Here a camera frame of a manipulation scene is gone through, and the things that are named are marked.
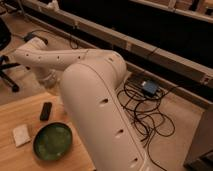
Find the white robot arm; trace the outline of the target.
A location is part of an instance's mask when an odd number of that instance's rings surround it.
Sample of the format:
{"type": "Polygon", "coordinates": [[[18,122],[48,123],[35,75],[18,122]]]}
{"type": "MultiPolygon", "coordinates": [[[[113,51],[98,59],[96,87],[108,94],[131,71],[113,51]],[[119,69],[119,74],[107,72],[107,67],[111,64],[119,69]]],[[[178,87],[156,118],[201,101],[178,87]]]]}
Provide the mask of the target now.
{"type": "Polygon", "coordinates": [[[117,98],[126,62],[112,50],[48,51],[33,38],[13,56],[28,66],[40,84],[54,85],[53,70],[63,72],[59,92],[66,112],[97,171],[154,171],[147,152],[117,98]]]}

